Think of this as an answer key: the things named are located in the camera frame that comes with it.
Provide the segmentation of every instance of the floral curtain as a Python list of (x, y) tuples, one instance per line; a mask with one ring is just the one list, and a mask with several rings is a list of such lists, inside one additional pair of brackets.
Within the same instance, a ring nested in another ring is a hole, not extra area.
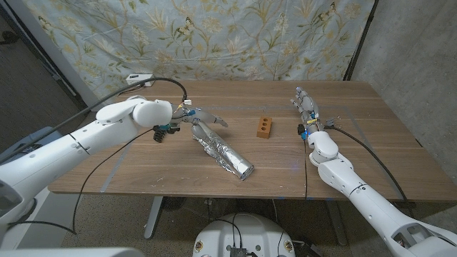
[(341, 80), (374, 0), (23, 0), (98, 96), (132, 73)]

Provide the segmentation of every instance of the foil-wrapped object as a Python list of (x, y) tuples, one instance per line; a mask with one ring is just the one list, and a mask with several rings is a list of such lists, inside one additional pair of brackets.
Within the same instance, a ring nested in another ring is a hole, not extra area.
[(205, 152), (216, 159), (219, 166), (245, 180), (254, 170), (254, 165), (235, 152), (216, 132), (203, 121), (192, 126), (192, 133)]

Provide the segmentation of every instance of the wooden table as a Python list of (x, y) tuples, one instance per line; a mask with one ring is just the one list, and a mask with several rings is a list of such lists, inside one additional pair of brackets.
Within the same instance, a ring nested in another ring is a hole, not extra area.
[[(297, 86), (318, 103), (321, 120), (367, 143), (391, 170), (410, 201), (456, 201), (457, 187), (415, 140), (379, 95), (365, 82), (182, 81), (195, 107), (219, 115), (228, 128), (209, 126), (254, 164), (241, 181), (216, 164), (191, 135), (191, 124), (167, 134), (163, 143), (153, 131), (137, 139), (102, 165), (84, 193), (148, 194), (233, 198), (345, 199), (320, 178), (305, 157), (297, 134), (301, 122), (289, 99)], [(181, 90), (164, 81), (134, 94), (179, 104)], [(119, 97), (120, 101), (134, 94)], [(256, 137), (260, 116), (273, 118), (270, 139)], [(401, 196), (386, 172), (360, 145), (337, 131), (328, 131), (356, 173), (390, 200)], [(49, 186), (55, 193), (78, 193), (87, 174), (119, 146), (106, 149)]]

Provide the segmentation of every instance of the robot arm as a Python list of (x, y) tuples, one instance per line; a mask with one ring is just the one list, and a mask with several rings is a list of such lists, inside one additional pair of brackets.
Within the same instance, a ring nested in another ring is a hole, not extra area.
[(319, 176), (352, 202), (394, 256), (457, 256), (456, 234), (406, 216), (372, 189), (323, 130), (314, 100), (300, 88), (296, 98), (298, 101), (291, 102), (303, 121), (299, 133), (313, 148), (309, 158), (318, 167)]
[(199, 109), (180, 110), (168, 101), (132, 96), (102, 108), (96, 120), (69, 135), (0, 166), (0, 225), (17, 221), (33, 206), (34, 197), (90, 155), (133, 139), (139, 127), (169, 126), (197, 117), (208, 123), (225, 121)]

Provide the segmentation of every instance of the table leg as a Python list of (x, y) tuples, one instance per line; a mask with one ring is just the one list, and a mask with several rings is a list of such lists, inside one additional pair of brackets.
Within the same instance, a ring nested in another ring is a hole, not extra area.
[(163, 198), (163, 196), (154, 196), (151, 212), (149, 213), (148, 223), (146, 224), (146, 228), (144, 230), (144, 238), (146, 239), (151, 239), (153, 236), (157, 220), (159, 219), (160, 206), (162, 204)]
[(340, 209), (337, 201), (326, 201), (328, 214), (330, 215), (331, 223), (335, 231), (336, 240), (340, 246), (346, 246), (348, 239), (344, 231), (343, 221), (341, 220)]

